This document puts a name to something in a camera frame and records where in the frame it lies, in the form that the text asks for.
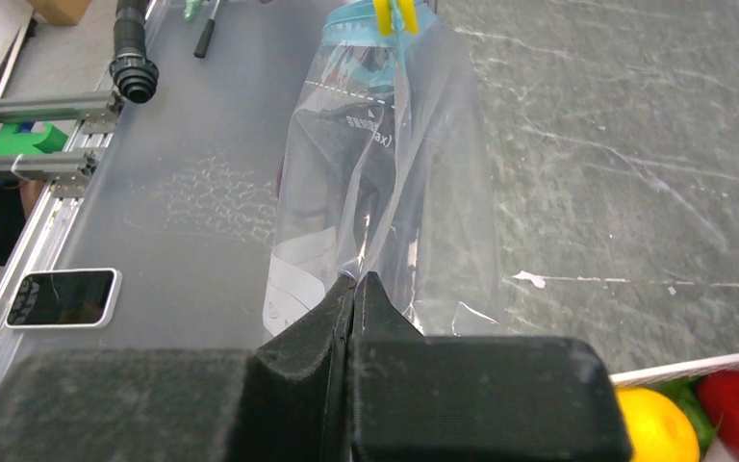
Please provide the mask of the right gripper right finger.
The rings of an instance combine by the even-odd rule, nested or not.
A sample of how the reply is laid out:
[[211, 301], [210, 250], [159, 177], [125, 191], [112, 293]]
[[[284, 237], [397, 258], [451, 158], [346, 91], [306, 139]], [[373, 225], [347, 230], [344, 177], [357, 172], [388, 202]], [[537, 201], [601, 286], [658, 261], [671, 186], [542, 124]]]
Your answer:
[[350, 337], [356, 461], [627, 461], [607, 370], [578, 339], [421, 334], [376, 273]]

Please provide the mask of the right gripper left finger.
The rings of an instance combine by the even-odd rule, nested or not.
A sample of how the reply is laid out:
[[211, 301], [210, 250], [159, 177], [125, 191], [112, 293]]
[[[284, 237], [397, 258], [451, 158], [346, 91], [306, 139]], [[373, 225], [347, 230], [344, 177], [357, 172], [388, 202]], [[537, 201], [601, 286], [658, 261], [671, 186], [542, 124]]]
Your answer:
[[0, 387], [0, 461], [347, 461], [355, 284], [256, 349], [72, 349]]

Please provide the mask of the clear zip top bag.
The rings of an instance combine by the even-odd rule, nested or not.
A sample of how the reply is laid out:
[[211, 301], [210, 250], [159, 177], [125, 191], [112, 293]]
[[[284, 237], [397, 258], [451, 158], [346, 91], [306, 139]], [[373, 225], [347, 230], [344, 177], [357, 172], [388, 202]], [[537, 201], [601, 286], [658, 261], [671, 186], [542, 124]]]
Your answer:
[[426, 1], [329, 14], [290, 119], [262, 321], [375, 273], [428, 336], [500, 324], [490, 160], [468, 46]]

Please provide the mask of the yellow lemon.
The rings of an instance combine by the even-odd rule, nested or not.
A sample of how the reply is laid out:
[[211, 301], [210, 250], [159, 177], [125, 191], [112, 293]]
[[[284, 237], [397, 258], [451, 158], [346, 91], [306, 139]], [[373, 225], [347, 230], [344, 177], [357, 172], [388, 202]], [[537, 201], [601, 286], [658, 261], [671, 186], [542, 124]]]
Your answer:
[[701, 460], [694, 427], [669, 398], [638, 387], [619, 387], [616, 398], [633, 450], [631, 461]]

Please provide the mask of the white perforated plastic basket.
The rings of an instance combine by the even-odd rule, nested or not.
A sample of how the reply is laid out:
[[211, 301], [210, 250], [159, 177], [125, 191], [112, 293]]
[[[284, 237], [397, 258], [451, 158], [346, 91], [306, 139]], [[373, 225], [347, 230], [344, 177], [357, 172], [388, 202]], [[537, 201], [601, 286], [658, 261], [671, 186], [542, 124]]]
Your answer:
[[[646, 388], [658, 392], [657, 385], [664, 381], [681, 377], [697, 377], [699, 383], [708, 375], [721, 371], [739, 371], [739, 353], [692, 360], [671, 365], [641, 369], [632, 372], [619, 372], [611, 375], [614, 386]], [[739, 461], [717, 435], [708, 449], [708, 454], [701, 453], [700, 461]]]

